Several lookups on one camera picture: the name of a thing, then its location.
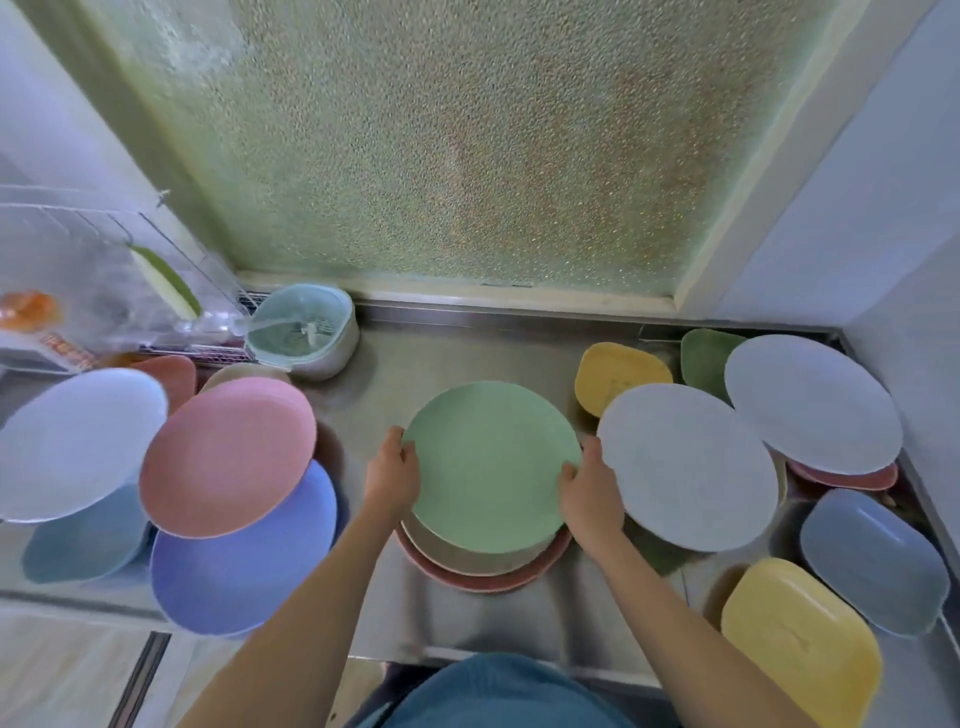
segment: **green plate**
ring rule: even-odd
[[[431,400],[407,427],[417,443],[420,499],[414,513],[445,541],[506,553],[544,541],[564,519],[557,475],[580,463],[566,417],[516,384],[475,381]]]
[[[680,340],[680,370],[684,384],[730,404],[724,369],[734,349],[747,339],[735,333],[695,328]]]

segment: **kitchen counter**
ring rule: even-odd
[[[592,432],[596,420],[573,397],[584,349],[598,341],[636,346],[660,357],[679,380],[679,338],[688,328],[429,306],[364,305],[359,311],[363,335],[348,368],[329,382],[303,387],[320,423],[318,459],[331,471],[342,502],[353,512],[362,502],[366,463],[387,428],[409,424],[443,390],[476,379],[512,381],[551,400],[578,430]],[[810,335],[822,341],[828,337],[825,332]],[[27,397],[24,392],[32,385],[26,379],[19,382],[22,377],[11,374],[0,385],[0,413],[12,411],[11,398]],[[15,394],[12,379],[19,382]],[[628,534],[667,573],[678,593],[716,623],[719,607],[746,566],[768,554],[798,559],[797,532],[815,496],[791,482],[790,495],[764,537],[721,554],[681,551],[635,524],[628,524]],[[170,630],[149,586],[142,578],[137,582],[135,570],[128,581],[121,579],[106,589],[26,583],[19,573],[18,549],[30,529],[0,525],[0,601]],[[953,599],[957,596],[954,590]],[[949,615],[954,614],[953,604]],[[867,728],[960,726],[960,693],[955,689],[960,685],[960,657],[948,622],[942,619],[933,633],[915,641],[879,632],[877,639],[885,673]],[[625,691],[649,692],[658,686],[602,575],[576,545],[533,584],[512,594],[488,596],[434,582],[391,540],[377,563],[351,654],[442,663],[490,650],[520,652]]]

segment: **frosted glass window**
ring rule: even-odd
[[[835,5],[71,1],[237,268],[658,295]]]

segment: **red plate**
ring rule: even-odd
[[[886,491],[894,487],[894,483],[900,476],[900,468],[897,467],[896,462],[890,463],[886,468],[865,475],[827,473],[815,468],[808,468],[806,465],[801,465],[790,459],[787,459],[786,464],[791,471],[804,480],[828,485],[831,488],[850,488],[855,491]]]
[[[414,546],[414,543],[407,536],[402,526],[395,531],[396,539],[400,541],[403,550],[406,551],[410,560],[417,565],[427,576],[430,576],[442,584],[456,589],[462,589],[465,592],[474,592],[476,594],[501,594],[519,589],[525,584],[529,584],[537,579],[564,555],[566,547],[570,545],[571,536],[566,526],[557,531],[557,535],[540,555],[519,569],[501,573],[496,576],[467,576],[444,569],[444,567],[434,564],[430,559],[420,553],[420,550]]]

